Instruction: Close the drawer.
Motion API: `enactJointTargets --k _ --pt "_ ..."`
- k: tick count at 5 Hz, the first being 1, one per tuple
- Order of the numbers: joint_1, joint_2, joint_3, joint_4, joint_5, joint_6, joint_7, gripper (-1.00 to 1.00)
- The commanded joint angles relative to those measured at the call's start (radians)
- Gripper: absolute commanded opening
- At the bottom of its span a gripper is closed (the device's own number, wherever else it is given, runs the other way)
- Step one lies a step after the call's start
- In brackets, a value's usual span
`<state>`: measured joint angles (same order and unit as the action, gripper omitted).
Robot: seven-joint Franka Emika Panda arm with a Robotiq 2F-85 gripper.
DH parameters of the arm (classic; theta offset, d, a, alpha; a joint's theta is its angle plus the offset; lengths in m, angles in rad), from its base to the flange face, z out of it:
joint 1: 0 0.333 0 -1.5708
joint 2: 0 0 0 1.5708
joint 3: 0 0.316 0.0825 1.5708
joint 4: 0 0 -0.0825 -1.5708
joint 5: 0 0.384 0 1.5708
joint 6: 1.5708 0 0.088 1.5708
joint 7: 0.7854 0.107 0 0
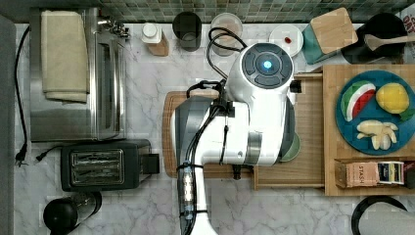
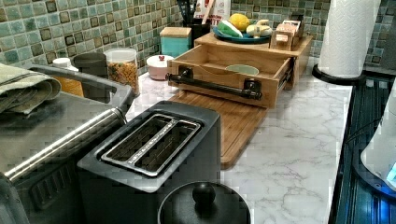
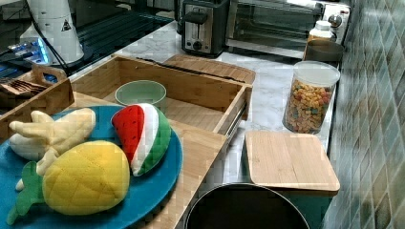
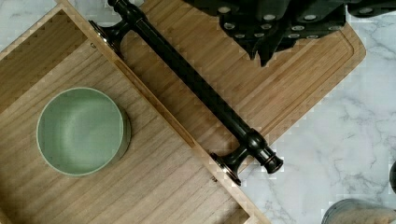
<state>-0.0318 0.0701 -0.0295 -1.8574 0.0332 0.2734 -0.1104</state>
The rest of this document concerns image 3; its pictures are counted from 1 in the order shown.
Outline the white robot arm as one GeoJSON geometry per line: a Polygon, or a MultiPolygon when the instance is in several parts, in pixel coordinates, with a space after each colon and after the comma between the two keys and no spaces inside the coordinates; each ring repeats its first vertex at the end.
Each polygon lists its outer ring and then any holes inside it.
{"type": "Polygon", "coordinates": [[[79,42],[69,0],[26,0],[31,25],[22,33],[22,43],[33,42],[33,64],[78,69],[90,58],[79,42]]]}

